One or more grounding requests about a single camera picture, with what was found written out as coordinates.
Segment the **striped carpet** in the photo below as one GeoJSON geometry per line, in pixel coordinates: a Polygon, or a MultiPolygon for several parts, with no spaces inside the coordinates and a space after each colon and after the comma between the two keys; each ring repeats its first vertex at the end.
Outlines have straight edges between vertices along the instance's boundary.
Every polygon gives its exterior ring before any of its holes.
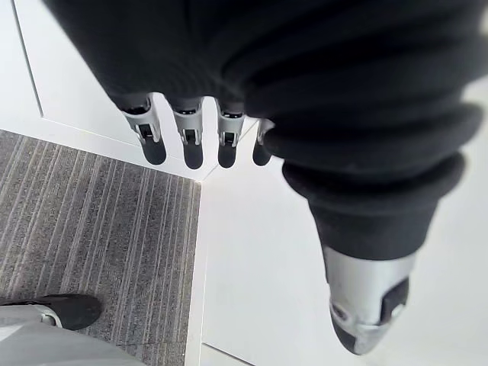
{"type": "Polygon", "coordinates": [[[199,184],[0,131],[0,297],[95,294],[85,334],[184,364],[199,184]]]}

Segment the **robotic hand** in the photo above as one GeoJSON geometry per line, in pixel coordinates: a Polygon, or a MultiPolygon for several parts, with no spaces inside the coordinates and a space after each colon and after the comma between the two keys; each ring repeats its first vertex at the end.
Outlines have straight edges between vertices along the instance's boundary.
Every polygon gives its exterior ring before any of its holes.
{"type": "Polygon", "coordinates": [[[152,92],[172,106],[192,169],[202,96],[218,100],[224,167],[244,113],[260,118],[253,159],[284,159],[319,231],[335,332],[369,352],[406,305],[481,121],[461,95],[488,69],[485,1],[44,1],[152,164],[165,160],[152,92]]]}

